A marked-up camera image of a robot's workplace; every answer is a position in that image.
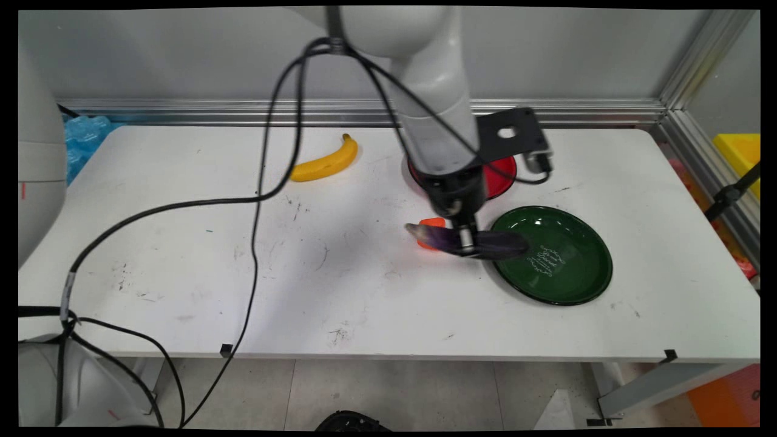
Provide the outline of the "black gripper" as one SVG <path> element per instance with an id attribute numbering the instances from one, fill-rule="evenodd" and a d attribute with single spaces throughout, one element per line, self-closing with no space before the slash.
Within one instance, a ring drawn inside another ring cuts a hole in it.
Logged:
<path id="1" fill-rule="evenodd" d="M 471 165 L 445 175 L 418 171 L 417 183 L 427 194 L 431 208 L 458 230 L 459 256 L 479 255 L 476 216 L 487 200 L 484 166 Z"/>

